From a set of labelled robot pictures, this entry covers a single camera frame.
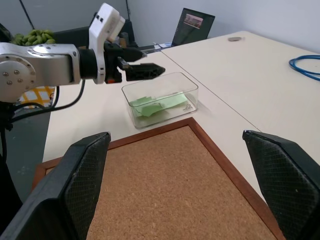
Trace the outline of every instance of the laptop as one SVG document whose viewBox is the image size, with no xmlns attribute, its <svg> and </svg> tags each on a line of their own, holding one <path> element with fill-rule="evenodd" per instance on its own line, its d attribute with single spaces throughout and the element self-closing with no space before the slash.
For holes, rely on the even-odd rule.
<svg viewBox="0 0 320 240">
<path fill-rule="evenodd" d="M 178 26 L 171 43 L 165 43 L 158 46 L 158 49 L 146 49 L 146 54 L 159 52 L 164 49 L 189 44 L 207 39 L 214 23 L 215 16 L 203 12 L 184 8 L 182 10 Z"/>
</svg>

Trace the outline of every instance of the green cloth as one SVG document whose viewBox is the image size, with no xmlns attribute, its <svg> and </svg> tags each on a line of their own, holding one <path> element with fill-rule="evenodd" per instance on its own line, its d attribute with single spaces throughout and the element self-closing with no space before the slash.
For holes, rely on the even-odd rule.
<svg viewBox="0 0 320 240">
<path fill-rule="evenodd" d="M 172 108 L 187 101 L 188 99 L 181 92 L 180 94 L 157 97 L 155 99 L 150 96 L 145 96 L 130 102 L 130 106 L 133 107 L 133 114 L 136 117 L 150 117 L 156 112 Z"/>
</svg>

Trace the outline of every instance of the clear plastic container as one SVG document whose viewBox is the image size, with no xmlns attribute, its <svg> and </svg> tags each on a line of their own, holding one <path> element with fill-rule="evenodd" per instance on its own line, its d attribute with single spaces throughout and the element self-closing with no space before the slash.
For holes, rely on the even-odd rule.
<svg viewBox="0 0 320 240">
<path fill-rule="evenodd" d="M 192 113 L 198 108 L 198 86 L 181 72 L 126 85 L 122 92 L 137 129 Z"/>
</svg>

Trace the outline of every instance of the white table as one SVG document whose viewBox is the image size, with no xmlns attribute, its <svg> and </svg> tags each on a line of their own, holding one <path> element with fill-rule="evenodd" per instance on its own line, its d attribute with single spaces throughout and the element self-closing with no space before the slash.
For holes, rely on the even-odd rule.
<svg viewBox="0 0 320 240">
<path fill-rule="evenodd" d="M 320 164 L 320 82 L 288 64 L 314 53 L 245 31 L 163 53 L 257 129 L 298 143 Z M 300 66 L 320 72 L 317 60 Z"/>
<path fill-rule="evenodd" d="M 121 91 L 124 85 L 129 84 L 125 81 L 125 77 L 122 83 L 115 84 L 95 85 L 87 80 L 84 94 L 76 105 L 51 113 L 43 161 L 63 156 L 71 144 L 96 133 L 111 132 L 111 138 L 114 141 L 193 117 L 262 197 L 246 144 L 242 140 L 243 130 L 257 131 L 257 129 L 162 52 L 149 54 L 140 62 L 152 62 L 163 66 L 166 68 L 166 74 L 173 72 L 186 74 L 199 86 L 198 110 L 195 113 L 138 130 L 130 119 Z M 58 105 L 73 101 L 79 89 L 79 85 L 61 87 Z"/>
</svg>

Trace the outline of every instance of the blue cable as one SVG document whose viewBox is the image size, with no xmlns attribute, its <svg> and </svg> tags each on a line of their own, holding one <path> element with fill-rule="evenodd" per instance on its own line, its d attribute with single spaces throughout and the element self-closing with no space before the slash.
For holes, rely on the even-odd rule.
<svg viewBox="0 0 320 240">
<path fill-rule="evenodd" d="M 302 69 L 300 67 L 297 67 L 297 65 L 296 65 L 297 61 L 303 60 L 303 59 L 317 59 L 317 60 L 320 60 L 320 55 L 304 55 L 304 56 L 299 56 L 297 58 L 291 59 L 289 61 L 290 66 L 294 70 L 296 70 L 297 72 L 299 72 L 299 73 L 301 73 L 301 74 L 303 74 L 303 75 L 305 75 L 305 76 L 307 76 L 309 78 L 312 78 L 314 80 L 320 81 L 320 77 L 314 76 L 314 75 L 318 75 L 319 76 L 320 75 L 319 72 L 307 71 L 307 70 L 304 70 L 304 69 Z"/>
</svg>

